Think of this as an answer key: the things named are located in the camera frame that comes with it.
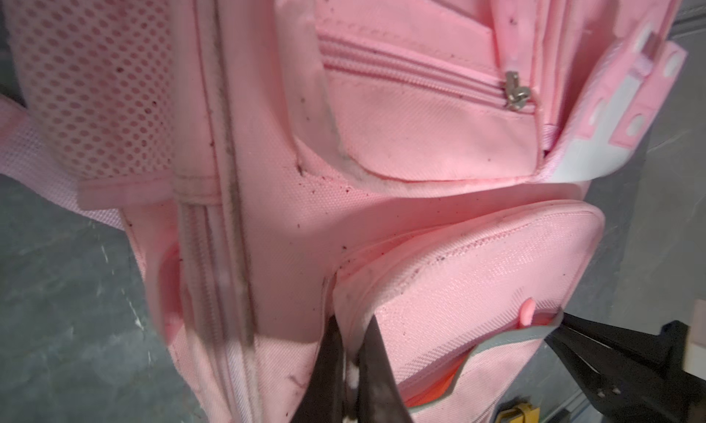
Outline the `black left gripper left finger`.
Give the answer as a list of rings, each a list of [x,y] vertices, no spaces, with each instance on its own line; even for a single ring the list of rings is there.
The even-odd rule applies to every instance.
[[[344,419],[345,349],[338,322],[325,326],[314,369],[291,423],[342,423]]]

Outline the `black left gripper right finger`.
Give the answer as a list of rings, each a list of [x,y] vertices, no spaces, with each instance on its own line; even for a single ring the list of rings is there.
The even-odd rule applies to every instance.
[[[377,318],[373,316],[358,354],[357,415],[361,423],[412,423],[389,362]]]

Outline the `pink student backpack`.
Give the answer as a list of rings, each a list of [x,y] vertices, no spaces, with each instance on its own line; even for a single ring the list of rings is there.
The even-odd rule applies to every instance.
[[[211,422],[290,422],[375,316],[413,422],[488,422],[602,237],[682,0],[1,0],[1,170],[122,228]]]

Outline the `yellow leather wallet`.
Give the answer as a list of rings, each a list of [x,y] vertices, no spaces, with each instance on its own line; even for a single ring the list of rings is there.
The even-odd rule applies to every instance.
[[[499,411],[494,423],[539,423],[541,409],[530,403],[518,403],[513,408]]]

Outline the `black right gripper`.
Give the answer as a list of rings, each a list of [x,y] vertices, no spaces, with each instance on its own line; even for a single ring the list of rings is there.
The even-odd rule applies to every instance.
[[[545,339],[608,422],[704,422],[705,381],[684,370],[689,327],[657,335],[566,314]]]

